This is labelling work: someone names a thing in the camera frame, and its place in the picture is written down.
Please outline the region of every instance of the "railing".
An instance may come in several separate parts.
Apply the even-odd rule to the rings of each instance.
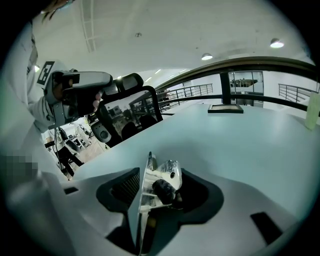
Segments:
[[[230,81],[229,81],[229,72],[237,71],[275,71],[283,72],[288,74],[293,74],[301,76],[304,78],[311,79],[315,82],[318,82],[318,77],[320,76],[317,67],[309,63],[289,59],[289,58],[280,58],[280,57],[243,57],[219,61],[216,63],[208,64],[201,66],[185,72],[181,75],[178,75],[169,81],[166,81],[159,85],[156,90],[163,91],[165,89],[171,88],[175,85],[182,84],[188,81],[199,79],[202,77],[219,74],[221,81],[221,92],[219,95],[197,95],[188,98],[177,98],[172,100],[166,100],[159,102],[158,105],[161,107],[164,104],[172,102],[183,102],[191,100],[206,100],[206,99],[222,99],[223,104],[231,104],[231,99],[247,99],[255,100],[261,102],[270,102],[280,105],[285,105],[292,107],[298,110],[307,111],[307,106],[285,100],[278,97],[268,97],[262,95],[253,95],[253,94],[231,94],[230,91]]]
[[[311,93],[317,93],[314,90],[298,86],[279,83],[279,96],[284,97],[287,101],[299,103],[310,98]]]
[[[162,90],[157,90],[157,99],[160,106],[160,111],[169,110],[177,105],[182,104],[187,101],[190,97],[208,95],[214,92],[212,83],[194,85],[188,87],[182,87],[173,90],[167,90],[161,92]]]

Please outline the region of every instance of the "ceiling light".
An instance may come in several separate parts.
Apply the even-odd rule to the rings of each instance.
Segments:
[[[213,57],[212,57],[212,55],[211,55],[210,53],[204,53],[204,54],[202,55],[201,60],[207,61],[207,60],[210,60],[210,59],[212,59],[212,58],[213,58]]]
[[[273,38],[271,40],[271,43],[270,43],[270,47],[271,48],[281,48],[283,47],[285,44],[283,42],[280,42],[280,40],[278,38]]]

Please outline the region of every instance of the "white table surface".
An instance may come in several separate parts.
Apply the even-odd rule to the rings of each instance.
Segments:
[[[128,168],[144,169],[149,151],[160,165],[178,160],[201,177],[212,173],[249,184],[298,219],[312,205],[320,180],[320,127],[281,112],[243,106],[244,114],[208,113],[195,104],[82,165],[74,180]]]

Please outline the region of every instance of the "black cutout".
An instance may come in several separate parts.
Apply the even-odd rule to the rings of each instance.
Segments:
[[[77,192],[77,191],[79,191],[79,189],[77,189],[76,187],[68,187],[68,188],[65,188],[64,189],[64,193],[66,194],[66,195],[69,195],[69,194],[71,194],[71,193],[74,193],[74,192]]]
[[[282,231],[265,212],[251,214],[250,217],[267,245],[270,245],[282,235]]]
[[[206,223],[223,206],[224,195],[218,186],[193,175],[183,168],[181,171],[183,182],[181,188],[176,192],[182,198],[180,204],[183,209],[165,207],[153,209],[149,213],[149,218],[156,220],[156,226],[146,230],[145,234],[147,234],[148,238],[145,238],[144,247],[141,249],[144,253],[156,255],[178,233],[181,225]],[[106,238],[120,248],[135,255],[138,255],[141,251],[139,246],[140,236],[138,235],[137,237],[137,246],[134,246],[128,225],[128,209],[137,193],[136,189],[133,188],[135,185],[132,187],[127,182],[134,179],[138,182],[140,180],[139,174],[140,169],[134,168],[100,185],[96,191],[96,198],[104,207],[111,212],[124,214],[122,225],[115,228]],[[162,193],[160,196],[159,193],[156,194],[161,199],[161,195],[166,191],[161,189],[160,192]]]

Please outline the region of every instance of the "curved handrail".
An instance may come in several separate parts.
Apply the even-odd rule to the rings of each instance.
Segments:
[[[257,100],[263,102],[271,102],[276,104],[281,104],[289,106],[295,109],[307,111],[307,106],[284,100],[281,98],[268,97],[262,95],[253,95],[253,94],[231,94],[230,83],[228,80],[228,73],[236,71],[275,71],[289,73],[293,75],[298,75],[305,77],[314,81],[318,81],[318,70],[317,67],[309,63],[281,57],[243,57],[228,59],[224,61],[219,61],[209,65],[201,66],[190,70],[186,73],[183,73],[177,77],[172,78],[169,81],[166,81],[159,85],[156,90],[164,90],[166,88],[188,82],[190,80],[202,78],[205,76],[210,76],[214,74],[220,74],[222,94],[220,95],[206,95],[206,96],[197,96],[197,97],[187,97],[181,99],[172,99],[159,102],[160,106],[171,103],[171,102],[180,102],[180,101],[192,101],[192,100],[201,100],[201,99],[226,99],[227,104],[229,104],[230,99],[248,99],[248,100]]]
[[[199,85],[192,85],[192,86],[187,86],[187,87],[181,87],[181,88],[178,88],[178,89],[173,89],[173,90],[167,90],[165,92],[160,92],[156,95],[164,95],[164,94],[167,94],[167,93],[171,93],[171,92],[176,92],[176,91],[180,91],[180,90],[183,90],[183,89],[189,89],[189,88],[198,88],[198,87],[204,87],[204,86],[212,86],[212,83],[204,83],[204,84],[199,84]]]
[[[309,63],[282,57],[242,57],[204,65],[180,74],[155,88],[156,91],[176,86],[193,79],[209,75],[236,71],[276,71],[284,72],[317,81],[317,67]]]
[[[303,87],[299,87],[299,86],[294,86],[294,85],[289,85],[289,84],[283,84],[283,83],[278,83],[279,86],[288,86],[288,87],[293,87],[293,88],[297,88],[297,89],[301,89],[310,93],[318,93],[315,90],[310,90],[308,88],[303,88]]]

